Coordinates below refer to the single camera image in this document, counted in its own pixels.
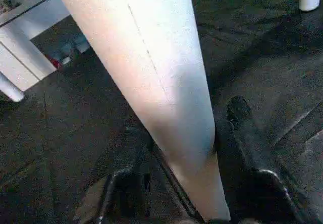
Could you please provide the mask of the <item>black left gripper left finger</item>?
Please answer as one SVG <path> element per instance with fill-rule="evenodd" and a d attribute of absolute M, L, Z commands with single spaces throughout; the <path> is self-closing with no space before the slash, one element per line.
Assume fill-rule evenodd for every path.
<path fill-rule="evenodd" d="M 202 223 L 147 132 L 125 132 L 99 157 L 76 223 Z"/>

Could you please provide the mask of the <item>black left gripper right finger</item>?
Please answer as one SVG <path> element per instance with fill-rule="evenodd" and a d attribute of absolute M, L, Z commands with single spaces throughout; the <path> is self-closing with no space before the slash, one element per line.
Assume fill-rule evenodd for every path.
<path fill-rule="evenodd" d="M 242 96 L 216 119 L 219 169 L 233 223 L 300 223 L 282 173 Z"/>

